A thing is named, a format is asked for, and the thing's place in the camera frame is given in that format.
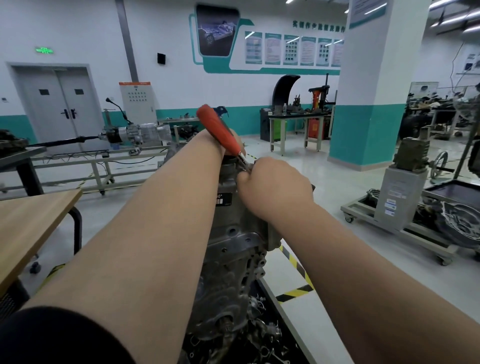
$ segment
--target metal tray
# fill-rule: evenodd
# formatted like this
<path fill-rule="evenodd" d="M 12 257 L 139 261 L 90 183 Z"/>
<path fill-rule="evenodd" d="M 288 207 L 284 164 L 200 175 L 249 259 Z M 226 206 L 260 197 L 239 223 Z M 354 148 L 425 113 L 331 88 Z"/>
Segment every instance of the metal tray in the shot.
<path fill-rule="evenodd" d="M 422 196 L 480 208 L 480 186 L 459 180 L 450 180 L 425 188 Z"/>

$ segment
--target door handle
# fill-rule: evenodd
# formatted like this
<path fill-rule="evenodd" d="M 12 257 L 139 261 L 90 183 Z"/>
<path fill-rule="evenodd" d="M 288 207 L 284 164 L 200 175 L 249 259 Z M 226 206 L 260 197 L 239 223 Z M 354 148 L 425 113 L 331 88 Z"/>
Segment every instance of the door handle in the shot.
<path fill-rule="evenodd" d="M 66 117 L 67 119 L 70 119 L 70 116 L 68 116 L 68 111 L 67 111 L 67 109 L 63 109 L 63 112 L 61 112 L 60 114 L 65 114 L 65 117 Z"/>

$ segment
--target workbench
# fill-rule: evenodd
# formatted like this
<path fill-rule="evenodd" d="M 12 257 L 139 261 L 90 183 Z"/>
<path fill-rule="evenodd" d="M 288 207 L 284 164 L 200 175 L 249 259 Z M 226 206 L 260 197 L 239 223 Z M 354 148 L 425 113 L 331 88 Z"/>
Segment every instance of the workbench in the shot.
<path fill-rule="evenodd" d="M 308 142 L 316 143 L 316 151 L 319 151 L 322 147 L 322 130 L 324 128 L 324 117 L 329 115 L 326 112 L 315 112 L 311 114 L 290 114 L 290 115 L 268 115 L 270 120 L 270 151 L 273 152 L 275 147 L 280 147 L 280 154 L 283 156 L 285 154 L 285 138 L 287 135 L 287 121 L 288 120 L 298 120 L 304 119 L 305 120 L 305 137 L 303 139 L 303 147 L 306 148 L 308 146 Z M 308 137 L 308 130 L 309 130 L 309 123 L 310 119 L 318 119 L 319 126 L 318 126 L 318 138 L 309 138 Z M 276 143 L 274 141 L 274 122 L 275 120 L 280 121 L 280 143 Z"/>
<path fill-rule="evenodd" d="M 74 221 L 73 253 L 82 247 L 82 216 L 74 207 L 81 190 L 0 201 L 0 322 L 28 299 L 18 276 L 48 237 L 70 214 Z"/>
<path fill-rule="evenodd" d="M 42 194 L 42 185 L 38 181 L 35 168 L 32 164 L 32 157 L 46 152 L 44 146 L 27 148 L 20 152 L 14 152 L 0 157 L 0 172 L 5 172 L 15 168 L 22 180 L 22 185 L 29 196 Z"/>

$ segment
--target barcode label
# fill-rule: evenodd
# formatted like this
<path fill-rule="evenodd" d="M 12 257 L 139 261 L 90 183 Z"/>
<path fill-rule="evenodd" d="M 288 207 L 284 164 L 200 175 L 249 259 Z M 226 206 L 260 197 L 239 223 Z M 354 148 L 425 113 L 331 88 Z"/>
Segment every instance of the barcode label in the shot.
<path fill-rule="evenodd" d="M 230 206 L 232 204 L 232 192 L 216 195 L 216 207 L 218 206 Z"/>

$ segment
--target gray double door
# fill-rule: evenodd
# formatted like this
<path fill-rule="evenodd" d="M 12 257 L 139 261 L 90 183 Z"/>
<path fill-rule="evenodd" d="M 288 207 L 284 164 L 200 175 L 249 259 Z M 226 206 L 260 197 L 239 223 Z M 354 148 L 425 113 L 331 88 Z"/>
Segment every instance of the gray double door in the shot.
<path fill-rule="evenodd" d="M 39 143 L 98 135 L 103 118 L 85 67 L 14 67 L 22 99 Z M 49 147 L 49 154 L 108 149 L 108 142 Z"/>

